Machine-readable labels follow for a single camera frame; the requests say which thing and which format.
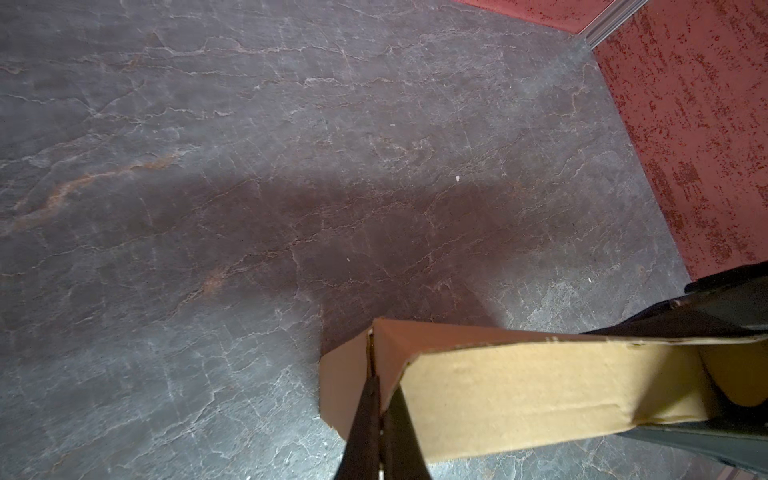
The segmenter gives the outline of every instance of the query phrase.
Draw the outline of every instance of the gray marble surface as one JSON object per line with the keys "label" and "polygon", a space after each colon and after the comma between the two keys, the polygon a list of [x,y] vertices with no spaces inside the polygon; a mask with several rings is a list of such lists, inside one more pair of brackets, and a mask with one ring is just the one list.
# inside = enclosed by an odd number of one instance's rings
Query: gray marble surface
{"label": "gray marble surface", "polygon": [[[375,316],[581,332],[687,275],[566,34],[440,0],[3,2],[0,477],[331,478]],[[436,478],[709,478],[618,437]]]}

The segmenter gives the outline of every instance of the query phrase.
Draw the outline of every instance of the open cardboard box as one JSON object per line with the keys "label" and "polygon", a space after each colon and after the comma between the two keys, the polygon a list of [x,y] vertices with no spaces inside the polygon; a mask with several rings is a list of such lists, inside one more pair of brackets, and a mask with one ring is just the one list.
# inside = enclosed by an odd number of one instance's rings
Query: open cardboard box
{"label": "open cardboard box", "polygon": [[347,438],[366,379],[402,387],[437,462],[706,420],[768,398],[768,336],[648,339],[376,319],[320,359],[320,416]]}

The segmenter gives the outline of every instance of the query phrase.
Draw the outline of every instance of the metal strip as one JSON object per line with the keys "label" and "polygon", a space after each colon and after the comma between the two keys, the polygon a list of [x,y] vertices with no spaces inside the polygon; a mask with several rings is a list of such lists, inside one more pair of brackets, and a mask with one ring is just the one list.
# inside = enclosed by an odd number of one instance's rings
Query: metal strip
{"label": "metal strip", "polygon": [[579,35],[587,39],[589,48],[595,48],[646,2],[648,0],[614,0]]}

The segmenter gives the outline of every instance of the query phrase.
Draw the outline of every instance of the red wall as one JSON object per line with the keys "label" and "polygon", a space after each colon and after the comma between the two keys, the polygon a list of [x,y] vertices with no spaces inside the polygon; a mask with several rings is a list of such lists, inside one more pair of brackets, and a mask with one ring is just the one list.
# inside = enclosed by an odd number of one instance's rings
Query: red wall
{"label": "red wall", "polygon": [[612,0],[456,0],[466,5],[578,33]]}
{"label": "red wall", "polygon": [[768,260],[766,0],[651,0],[596,54],[691,277]]}

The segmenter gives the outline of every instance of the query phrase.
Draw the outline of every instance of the red panel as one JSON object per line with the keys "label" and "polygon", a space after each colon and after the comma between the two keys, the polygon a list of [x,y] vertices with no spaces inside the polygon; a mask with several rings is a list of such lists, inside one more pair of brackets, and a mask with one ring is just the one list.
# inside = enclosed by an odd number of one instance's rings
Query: red panel
{"label": "red panel", "polygon": [[768,260],[765,0],[652,1],[596,54],[691,277]]}
{"label": "red panel", "polygon": [[612,0],[456,0],[528,22],[578,33]]}

